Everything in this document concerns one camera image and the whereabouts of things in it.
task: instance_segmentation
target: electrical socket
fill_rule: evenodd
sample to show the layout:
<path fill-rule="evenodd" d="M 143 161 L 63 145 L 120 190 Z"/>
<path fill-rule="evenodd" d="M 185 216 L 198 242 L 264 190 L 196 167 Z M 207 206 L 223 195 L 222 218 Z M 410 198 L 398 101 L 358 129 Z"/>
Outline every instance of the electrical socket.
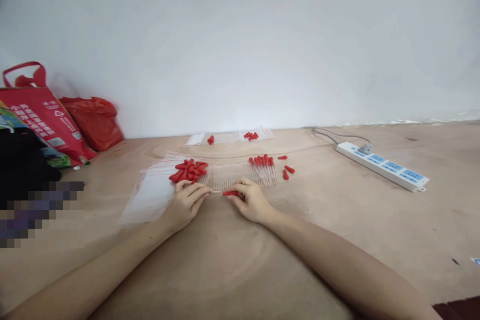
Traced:
<path fill-rule="evenodd" d="M 359 146 L 351 142 L 346 141 L 338 144 L 336 150 L 413 193 L 417 191 L 424 192 L 424 185 L 430 180 L 428 177 L 400 166 L 377 154 L 362 154 L 358 151 Z"/>

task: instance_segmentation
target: plug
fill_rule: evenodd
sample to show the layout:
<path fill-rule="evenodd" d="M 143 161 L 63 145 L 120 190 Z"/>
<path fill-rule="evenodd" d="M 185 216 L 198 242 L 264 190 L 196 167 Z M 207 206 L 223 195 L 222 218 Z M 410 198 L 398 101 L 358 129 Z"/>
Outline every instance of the plug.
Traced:
<path fill-rule="evenodd" d="M 368 143 L 363 145 L 362 147 L 359 147 L 358 152 L 365 155 L 370 155 L 372 153 L 372 144 Z"/>

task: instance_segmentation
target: hand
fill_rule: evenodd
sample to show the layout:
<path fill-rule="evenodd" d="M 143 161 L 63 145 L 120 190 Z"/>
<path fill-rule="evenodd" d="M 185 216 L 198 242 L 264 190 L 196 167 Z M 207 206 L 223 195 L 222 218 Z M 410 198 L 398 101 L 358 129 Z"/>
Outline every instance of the hand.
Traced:
<path fill-rule="evenodd" d="M 265 199 L 260 186 L 253 181 L 242 177 L 224 191 L 239 192 L 240 197 L 229 195 L 228 198 L 233 201 L 235 206 L 240 210 L 241 214 L 254 223 L 265 221 L 274 211 L 274 208 Z"/>
<path fill-rule="evenodd" d="M 175 184 L 175 196 L 159 219 L 173 234 L 190 224 L 197 215 L 200 205 L 212 191 L 203 184 L 190 185 L 191 183 L 191 181 L 182 180 Z"/>

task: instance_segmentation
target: plywood surface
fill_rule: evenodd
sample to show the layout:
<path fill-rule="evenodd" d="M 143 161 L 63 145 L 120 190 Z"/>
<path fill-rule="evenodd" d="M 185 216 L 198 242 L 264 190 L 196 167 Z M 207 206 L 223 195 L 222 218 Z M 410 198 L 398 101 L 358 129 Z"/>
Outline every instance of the plywood surface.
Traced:
<path fill-rule="evenodd" d="M 64 181 L 85 182 L 83 200 L 70 203 L 83 212 L 59 212 L 35 239 L 2 249 L 2 311 L 134 231 L 136 225 L 116 222 L 139 170 L 167 151 L 211 164 L 288 155 L 277 164 L 296 173 L 284 181 L 278 166 L 278 186 L 264 189 L 275 207 L 350 240 L 407 278 L 432 304 L 480 295 L 480 267 L 470 260 L 480 257 L 480 124 L 341 131 L 371 139 L 375 153 L 428 176 L 427 191 L 403 189 L 305 129 L 274 131 L 273 140 L 213 146 L 185 146 L 186 136 L 126 140 L 97 156 L 91 167 L 65 172 Z M 93 314 L 95 319 L 154 317 L 353 316 L 278 238 L 243 219 L 224 197 L 211 195 L 195 220 L 154 251 Z"/>

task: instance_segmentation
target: pixelated area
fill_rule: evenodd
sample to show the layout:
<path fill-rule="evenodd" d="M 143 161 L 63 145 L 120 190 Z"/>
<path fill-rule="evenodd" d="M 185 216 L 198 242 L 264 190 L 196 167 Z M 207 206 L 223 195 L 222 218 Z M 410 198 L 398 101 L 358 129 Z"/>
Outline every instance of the pixelated area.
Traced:
<path fill-rule="evenodd" d="M 0 209 L 0 247 L 19 248 L 22 240 L 41 236 L 40 230 L 79 227 L 83 218 L 83 182 L 46 182 L 27 199 L 7 199 Z"/>

